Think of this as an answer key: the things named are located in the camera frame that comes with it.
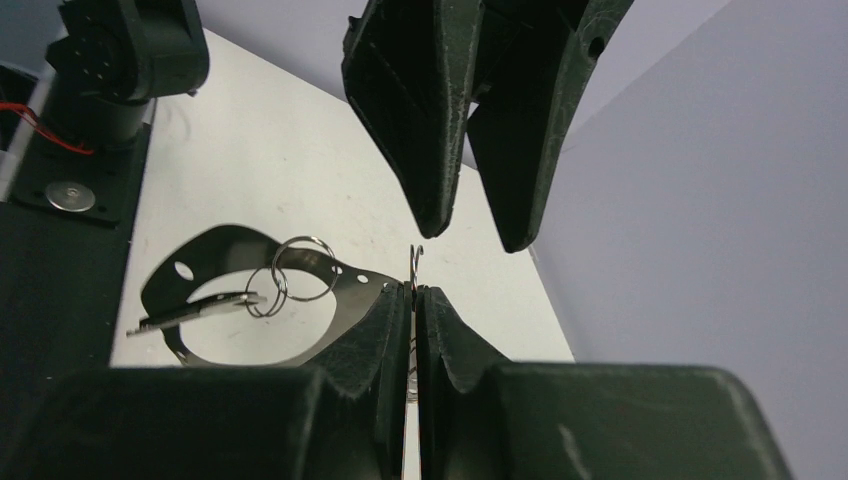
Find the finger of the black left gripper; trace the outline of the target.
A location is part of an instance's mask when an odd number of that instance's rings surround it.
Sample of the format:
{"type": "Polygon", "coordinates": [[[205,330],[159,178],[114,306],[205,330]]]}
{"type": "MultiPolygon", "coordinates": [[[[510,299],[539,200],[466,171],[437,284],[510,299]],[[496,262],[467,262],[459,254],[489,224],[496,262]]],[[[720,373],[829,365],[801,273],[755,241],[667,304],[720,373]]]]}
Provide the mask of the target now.
{"type": "Polygon", "coordinates": [[[504,250],[536,239],[566,133],[629,1],[486,1],[467,136],[504,250]]]}
{"type": "Polygon", "coordinates": [[[451,221],[482,14],[479,1],[369,1],[344,37],[348,103],[425,238],[451,221]]]}

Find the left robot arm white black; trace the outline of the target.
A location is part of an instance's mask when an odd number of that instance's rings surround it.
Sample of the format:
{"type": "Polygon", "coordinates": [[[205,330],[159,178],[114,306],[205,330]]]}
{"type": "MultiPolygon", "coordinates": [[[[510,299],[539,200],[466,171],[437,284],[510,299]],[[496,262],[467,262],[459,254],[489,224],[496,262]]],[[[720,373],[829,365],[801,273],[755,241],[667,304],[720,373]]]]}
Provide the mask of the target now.
{"type": "MultiPolygon", "coordinates": [[[[627,1],[370,1],[343,39],[344,93],[421,235],[449,226],[470,148],[505,251],[536,239],[562,145],[627,1]]],[[[66,1],[62,85],[132,104],[198,89],[192,1],[66,1]]]]}

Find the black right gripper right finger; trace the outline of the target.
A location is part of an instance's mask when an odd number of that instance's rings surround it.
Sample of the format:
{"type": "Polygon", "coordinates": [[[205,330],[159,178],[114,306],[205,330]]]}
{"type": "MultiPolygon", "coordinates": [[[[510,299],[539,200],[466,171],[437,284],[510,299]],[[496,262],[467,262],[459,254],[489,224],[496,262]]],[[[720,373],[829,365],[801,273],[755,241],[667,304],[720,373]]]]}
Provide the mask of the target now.
{"type": "Polygon", "coordinates": [[[747,387],[705,366],[513,361],[416,300],[426,479],[788,479],[747,387]]]}

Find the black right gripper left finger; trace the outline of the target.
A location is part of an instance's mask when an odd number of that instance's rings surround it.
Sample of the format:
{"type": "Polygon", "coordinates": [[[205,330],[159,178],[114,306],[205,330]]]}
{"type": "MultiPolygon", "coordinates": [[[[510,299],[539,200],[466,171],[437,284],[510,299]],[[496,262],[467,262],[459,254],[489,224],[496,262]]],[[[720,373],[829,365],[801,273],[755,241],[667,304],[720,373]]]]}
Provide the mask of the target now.
{"type": "Polygon", "coordinates": [[[5,479],[397,479],[406,289],[294,368],[100,369],[52,387],[5,479]]]}

